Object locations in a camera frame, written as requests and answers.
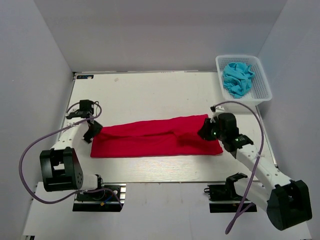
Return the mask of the red t-shirt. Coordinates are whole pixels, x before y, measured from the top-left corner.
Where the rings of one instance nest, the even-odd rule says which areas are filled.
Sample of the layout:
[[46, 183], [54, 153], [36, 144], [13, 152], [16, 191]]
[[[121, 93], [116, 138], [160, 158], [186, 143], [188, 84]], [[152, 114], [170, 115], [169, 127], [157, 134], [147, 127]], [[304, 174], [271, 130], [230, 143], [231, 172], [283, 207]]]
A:
[[198, 135], [208, 115], [180, 116], [103, 127], [93, 138], [92, 158], [216, 156], [223, 153], [217, 140]]

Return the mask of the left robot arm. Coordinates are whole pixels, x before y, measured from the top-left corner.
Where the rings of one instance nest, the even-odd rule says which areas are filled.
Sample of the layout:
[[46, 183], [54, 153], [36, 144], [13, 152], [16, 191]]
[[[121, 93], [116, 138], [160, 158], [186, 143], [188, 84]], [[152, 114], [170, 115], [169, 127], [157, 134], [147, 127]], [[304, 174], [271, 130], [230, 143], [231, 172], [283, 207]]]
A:
[[42, 180], [46, 191], [83, 190], [88, 191], [96, 200], [105, 196], [106, 187], [102, 184], [101, 176], [85, 174], [77, 156], [80, 143], [90, 144], [103, 128], [93, 119], [94, 104], [88, 99], [80, 100], [79, 108], [66, 115], [68, 129], [62, 131], [51, 149], [40, 153]]

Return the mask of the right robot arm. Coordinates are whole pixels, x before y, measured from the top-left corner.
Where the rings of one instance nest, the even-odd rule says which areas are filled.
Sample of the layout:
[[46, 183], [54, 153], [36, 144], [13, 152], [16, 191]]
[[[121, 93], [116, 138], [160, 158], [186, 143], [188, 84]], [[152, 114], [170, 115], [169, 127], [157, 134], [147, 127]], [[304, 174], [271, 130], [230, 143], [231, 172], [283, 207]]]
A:
[[205, 118], [198, 135], [206, 140], [219, 140], [224, 149], [245, 165], [259, 183], [250, 182], [244, 173], [226, 178], [222, 185], [204, 189], [213, 202], [239, 201], [236, 214], [253, 206], [264, 210], [272, 225], [283, 231], [312, 219], [309, 188], [302, 180], [293, 180], [263, 157], [253, 141], [239, 132], [232, 113], [219, 113]]

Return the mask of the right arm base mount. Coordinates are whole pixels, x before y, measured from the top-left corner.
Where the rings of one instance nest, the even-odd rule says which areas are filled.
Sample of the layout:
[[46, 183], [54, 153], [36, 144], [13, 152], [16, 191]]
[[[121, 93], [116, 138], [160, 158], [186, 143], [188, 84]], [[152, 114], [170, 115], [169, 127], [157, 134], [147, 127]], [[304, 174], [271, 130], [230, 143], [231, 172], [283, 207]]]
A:
[[243, 198], [237, 194], [232, 196], [222, 183], [210, 184], [203, 192], [208, 195], [211, 214], [236, 213]]

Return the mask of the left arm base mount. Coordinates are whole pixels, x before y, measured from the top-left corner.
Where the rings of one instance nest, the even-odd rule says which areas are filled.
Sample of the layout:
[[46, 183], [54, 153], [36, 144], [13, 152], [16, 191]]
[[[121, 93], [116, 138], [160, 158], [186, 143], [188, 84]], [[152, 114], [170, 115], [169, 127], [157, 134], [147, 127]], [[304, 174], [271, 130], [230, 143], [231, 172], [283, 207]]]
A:
[[125, 204], [126, 184], [112, 183], [103, 184], [102, 188], [112, 190], [103, 190], [95, 193], [77, 194], [73, 201], [73, 212], [120, 212]]

